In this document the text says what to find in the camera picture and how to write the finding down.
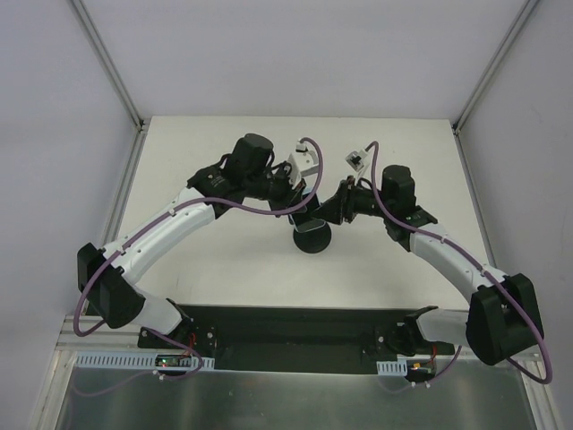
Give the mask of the left aluminium frame post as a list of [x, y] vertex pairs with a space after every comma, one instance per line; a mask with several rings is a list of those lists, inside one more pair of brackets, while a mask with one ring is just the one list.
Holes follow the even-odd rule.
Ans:
[[133, 98], [128, 91], [124, 80], [117, 69], [112, 56], [107, 49], [96, 23], [90, 15], [90, 11], [82, 0], [67, 1], [81, 30], [83, 31], [90, 47], [98, 59], [99, 65], [107, 77], [107, 80], [120, 101], [125, 113], [136, 130], [141, 131], [146, 126], [146, 119], [136, 107]]

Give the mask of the aluminium rail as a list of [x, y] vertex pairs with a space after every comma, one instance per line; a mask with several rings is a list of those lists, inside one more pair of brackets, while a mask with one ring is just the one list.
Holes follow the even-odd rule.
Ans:
[[73, 331], [73, 316], [67, 315], [60, 330], [57, 349], [97, 349], [115, 350], [132, 349], [137, 347], [140, 327], [128, 324], [120, 329], [110, 329], [106, 325], [86, 337], [79, 337]]
[[541, 350], [538, 345], [526, 348], [511, 356], [512, 359], [517, 361], [535, 361], [542, 358]]

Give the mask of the black phone stand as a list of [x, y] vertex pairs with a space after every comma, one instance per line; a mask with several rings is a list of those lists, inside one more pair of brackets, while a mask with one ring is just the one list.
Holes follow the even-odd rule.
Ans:
[[332, 232], [328, 224], [305, 232], [293, 231], [295, 246], [307, 254], [318, 254], [324, 251], [329, 247], [331, 238]]

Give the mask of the aluminium rail right side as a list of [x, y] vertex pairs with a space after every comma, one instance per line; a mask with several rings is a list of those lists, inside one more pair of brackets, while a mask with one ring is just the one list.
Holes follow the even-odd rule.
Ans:
[[517, 361], [535, 361], [542, 358], [541, 350], [538, 345], [526, 348], [511, 356], [512, 359]]

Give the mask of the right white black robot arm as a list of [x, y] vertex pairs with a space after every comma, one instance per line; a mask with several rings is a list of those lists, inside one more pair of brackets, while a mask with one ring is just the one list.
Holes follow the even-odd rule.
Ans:
[[384, 168], [381, 189], [353, 177], [340, 182], [334, 196], [313, 217], [341, 225], [358, 215], [381, 218], [389, 237], [429, 263], [467, 301], [466, 311], [428, 305], [410, 314], [385, 334], [386, 346], [412, 357], [444, 342], [466, 346], [493, 366], [533, 346], [545, 351], [543, 324], [532, 281], [518, 273], [479, 262], [415, 199], [409, 168]]

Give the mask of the right aluminium frame post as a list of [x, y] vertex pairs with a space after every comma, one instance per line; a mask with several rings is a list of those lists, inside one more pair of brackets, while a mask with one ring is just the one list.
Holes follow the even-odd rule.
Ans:
[[543, 2], [541, 0], [526, 0], [518, 9], [515, 18], [512, 20], [500, 43], [494, 50], [492, 57], [483, 69], [460, 113], [452, 122], [452, 131], [455, 136], [460, 135], [471, 115], [477, 108], [478, 103], [481, 101], [485, 92], [493, 83], [497, 73], [507, 60], [512, 48], [516, 45], [519, 37], [525, 31], [526, 26], [532, 20], [534, 14], [542, 3]]

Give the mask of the blue case black phone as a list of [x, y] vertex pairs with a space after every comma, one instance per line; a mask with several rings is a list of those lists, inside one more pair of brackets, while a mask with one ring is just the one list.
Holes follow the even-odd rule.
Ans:
[[314, 195], [305, 206], [288, 216], [289, 223], [294, 227], [295, 232], [303, 234], [326, 226], [322, 219], [315, 219], [312, 213], [320, 207], [320, 199]]

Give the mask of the aluminium frame post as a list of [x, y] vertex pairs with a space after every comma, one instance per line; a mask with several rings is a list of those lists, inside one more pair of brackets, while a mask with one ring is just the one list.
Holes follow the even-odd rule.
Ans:
[[518, 9], [515, 18], [512, 20], [500, 43], [494, 50], [492, 57], [483, 69], [460, 113], [452, 122], [452, 131], [455, 136], [460, 135], [471, 115], [477, 108], [478, 103], [481, 101], [485, 92], [493, 83], [497, 73], [507, 60], [512, 48], [516, 45], [519, 37], [525, 31], [526, 26], [532, 20], [534, 14], [542, 3], [543, 2], [541, 0], [526, 0]]
[[136, 130], [141, 131], [146, 126], [146, 119], [136, 107], [133, 98], [128, 91], [124, 80], [117, 69], [112, 56], [107, 49], [96, 23], [90, 15], [90, 11], [82, 0], [67, 1], [81, 30], [83, 31], [90, 47], [98, 59], [99, 65], [107, 77], [107, 80], [120, 101], [125, 113]]

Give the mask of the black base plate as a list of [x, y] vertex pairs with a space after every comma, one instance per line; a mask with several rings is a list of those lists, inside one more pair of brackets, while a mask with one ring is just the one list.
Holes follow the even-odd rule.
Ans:
[[218, 370], [376, 374], [393, 361], [386, 336], [407, 309], [328, 309], [227, 305], [186, 305], [188, 336]]

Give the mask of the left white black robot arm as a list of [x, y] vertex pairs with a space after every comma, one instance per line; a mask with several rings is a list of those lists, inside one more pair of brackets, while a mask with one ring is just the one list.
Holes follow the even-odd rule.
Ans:
[[136, 284], [165, 253], [231, 209], [281, 217], [313, 202], [324, 167], [319, 145], [304, 137], [287, 160], [274, 159], [273, 143], [248, 133], [146, 223], [100, 248], [86, 244], [77, 253], [79, 303], [89, 304], [110, 329], [133, 323], [156, 332], [169, 348], [182, 347], [190, 318], [173, 300]]

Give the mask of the aluminium rail left side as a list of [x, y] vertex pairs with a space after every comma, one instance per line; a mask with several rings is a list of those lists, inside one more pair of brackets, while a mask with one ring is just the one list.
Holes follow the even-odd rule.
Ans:
[[115, 350], [132, 349], [137, 347], [140, 327], [128, 324], [120, 329], [110, 329], [106, 325], [86, 337], [79, 337], [73, 331], [73, 316], [67, 315], [60, 330], [57, 349], [97, 349]]

